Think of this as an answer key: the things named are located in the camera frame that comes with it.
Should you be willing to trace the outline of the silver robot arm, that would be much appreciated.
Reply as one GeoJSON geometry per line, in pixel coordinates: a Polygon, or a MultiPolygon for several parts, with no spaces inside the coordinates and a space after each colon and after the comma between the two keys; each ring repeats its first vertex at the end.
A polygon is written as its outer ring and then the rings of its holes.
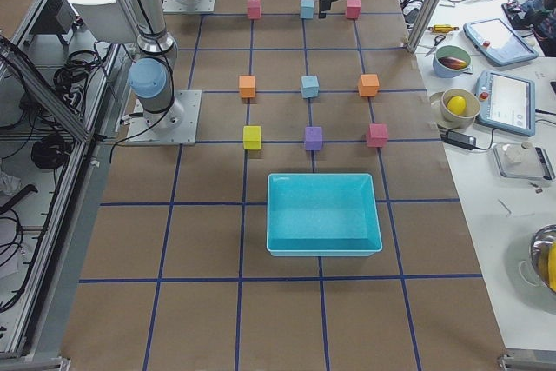
{"type": "Polygon", "coordinates": [[[173,80],[177,44],[167,30],[162,0],[130,0],[130,4],[141,57],[129,69],[129,86],[142,105],[147,127],[171,129],[182,121],[183,114],[176,103],[173,80]]]}

